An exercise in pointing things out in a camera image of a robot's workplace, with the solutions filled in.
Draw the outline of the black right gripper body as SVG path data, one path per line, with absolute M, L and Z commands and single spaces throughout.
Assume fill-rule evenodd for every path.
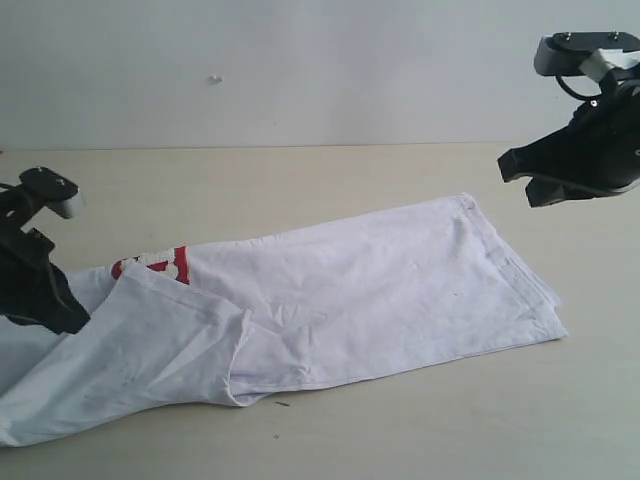
M 583 177 L 566 195 L 621 195 L 639 185 L 639 71 L 611 72 L 598 86 L 592 95 L 564 86 L 581 102 L 570 128 L 585 160 L 575 164 Z

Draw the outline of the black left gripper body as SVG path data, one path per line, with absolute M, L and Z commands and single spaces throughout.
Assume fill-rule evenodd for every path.
M 1 185 L 1 314 L 10 320 L 44 320 L 55 301 L 49 254 L 54 244 L 23 227 L 44 207 L 23 185 Z

